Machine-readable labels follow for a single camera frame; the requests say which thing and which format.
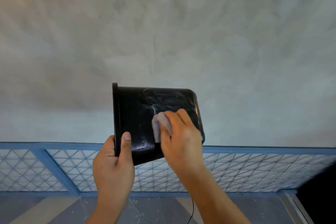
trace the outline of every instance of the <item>hand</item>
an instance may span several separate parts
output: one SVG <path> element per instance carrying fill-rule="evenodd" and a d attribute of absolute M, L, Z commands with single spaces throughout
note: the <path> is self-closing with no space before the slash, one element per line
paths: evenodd
<path fill-rule="evenodd" d="M 172 170 L 183 182 L 184 178 L 199 175 L 205 169 L 203 164 L 201 133 L 194 126 L 186 110 L 176 113 L 166 111 L 173 128 L 170 137 L 167 129 L 160 124 L 161 149 Z"/>
<path fill-rule="evenodd" d="M 93 177 L 97 186 L 98 202 L 121 209 L 124 207 L 134 183 L 131 134 L 121 137 L 120 156 L 116 157 L 114 136 L 110 136 L 93 160 Z"/>

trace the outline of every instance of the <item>tiled floor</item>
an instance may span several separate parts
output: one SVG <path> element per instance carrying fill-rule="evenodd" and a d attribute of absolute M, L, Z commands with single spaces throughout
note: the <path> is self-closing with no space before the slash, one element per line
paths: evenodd
<path fill-rule="evenodd" d="M 276 196 L 233 197 L 232 200 L 253 224 L 292 224 L 286 209 Z M 77 200 L 0 197 L 0 222 L 1 224 L 82 224 L 94 210 L 96 202 L 96 197 L 82 197 Z M 39 211 L 38 208 L 47 204 L 51 208 L 49 213 Z M 118 224 L 186 224 L 191 216 L 191 209 L 191 199 L 132 197 L 128 199 Z M 201 219 L 196 217 L 190 221 L 190 224 L 201 223 L 203 223 Z"/>

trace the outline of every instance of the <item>forearm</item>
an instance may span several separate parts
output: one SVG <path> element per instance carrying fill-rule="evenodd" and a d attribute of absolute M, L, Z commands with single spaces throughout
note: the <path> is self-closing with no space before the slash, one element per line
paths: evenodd
<path fill-rule="evenodd" d="M 100 200 L 98 198 L 96 209 L 86 224 L 116 224 L 124 204 Z"/>
<path fill-rule="evenodd" d="M 199 174 L 188 174 L 181 181 L 194 199 L 205 224 L 250 223 L 205 167 Z"/>

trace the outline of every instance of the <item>black bin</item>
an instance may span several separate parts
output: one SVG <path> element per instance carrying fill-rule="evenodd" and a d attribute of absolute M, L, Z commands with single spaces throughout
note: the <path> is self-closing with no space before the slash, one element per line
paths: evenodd
<path fill-rule="evenodd" d="M 176 112 L 185 109 L 196 128 L 204 130 L 196 94 L 189 89 L 119 87 L 113 85 L 113 112 L 115 154 L 119 156 L 121 135 L 128 131 L 132 136 L 132 158 L 134 165 L 163 158 L 160 143 L 155 143 L 152 119 L 154 114 L 164 111 Z"/>

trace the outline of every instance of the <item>gray wall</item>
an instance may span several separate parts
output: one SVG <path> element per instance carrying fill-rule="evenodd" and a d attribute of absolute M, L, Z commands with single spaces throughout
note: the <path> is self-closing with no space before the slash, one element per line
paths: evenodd
<path fill-rule="evenodd" d="M 0 140 L 103 142 L 111 84 L 198 96 L 207 145 L 336 146 L 336 0 L 0 0 Z"/>

